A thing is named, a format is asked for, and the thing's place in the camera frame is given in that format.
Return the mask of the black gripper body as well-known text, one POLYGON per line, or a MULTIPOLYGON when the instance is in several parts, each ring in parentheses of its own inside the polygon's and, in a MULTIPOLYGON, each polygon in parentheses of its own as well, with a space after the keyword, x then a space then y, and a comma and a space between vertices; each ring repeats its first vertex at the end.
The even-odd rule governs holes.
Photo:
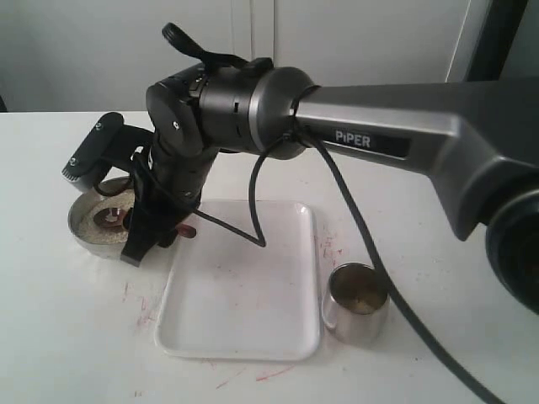
POLYGON ((170 246, 177 236, 176 226, 200 205, 216 148, 205 147, 196 156, 185 157, 169 149, 164 136, 131 125, 121 127, 113 144, 115 155, 123 162, 137 147, 142 148, 133 158, 130 170, 136 196, 134 206, 145 212, 155 226, 156 245, 170 246))

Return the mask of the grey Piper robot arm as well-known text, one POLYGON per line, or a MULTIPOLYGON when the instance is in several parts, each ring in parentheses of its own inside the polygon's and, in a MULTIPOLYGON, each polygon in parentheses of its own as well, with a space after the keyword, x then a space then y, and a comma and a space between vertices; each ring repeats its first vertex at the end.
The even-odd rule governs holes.
POLYGON ((455 236, 488 228, 486 251, 501 284, 538 308, 538 81, 320 87, 269 58, 206 61, 146 93, 153 130, 103 115, 62 175, 113 194, 112 167, 136 191, 122 258, 138 265, 167 247, 200 203, 221 152, 292 159, 315 142, 350 157, 430 179, 455 236))

